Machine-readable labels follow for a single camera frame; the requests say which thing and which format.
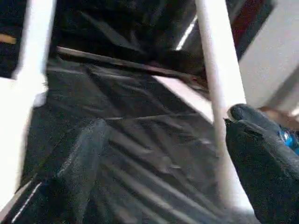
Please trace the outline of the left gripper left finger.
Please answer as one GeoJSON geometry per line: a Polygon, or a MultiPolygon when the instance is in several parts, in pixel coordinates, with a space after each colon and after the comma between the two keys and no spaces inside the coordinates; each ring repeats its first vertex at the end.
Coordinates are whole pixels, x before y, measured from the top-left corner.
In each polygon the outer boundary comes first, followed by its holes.
{"type": "Polygon", "coordinates": [[[11,207],[11,223],[82,223],[108,134],[103,119],[68,131],[11,207]]]}

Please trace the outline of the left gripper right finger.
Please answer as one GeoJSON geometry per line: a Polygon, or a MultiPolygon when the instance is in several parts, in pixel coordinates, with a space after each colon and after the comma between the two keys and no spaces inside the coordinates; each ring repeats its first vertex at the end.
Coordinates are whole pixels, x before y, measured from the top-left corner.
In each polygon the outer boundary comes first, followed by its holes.
{"type": "Polygon", "coordinates": [[[236,104],[226,145],[241,185],[263,224],[299,221],[299,122],[269,107],[236,104]]]}

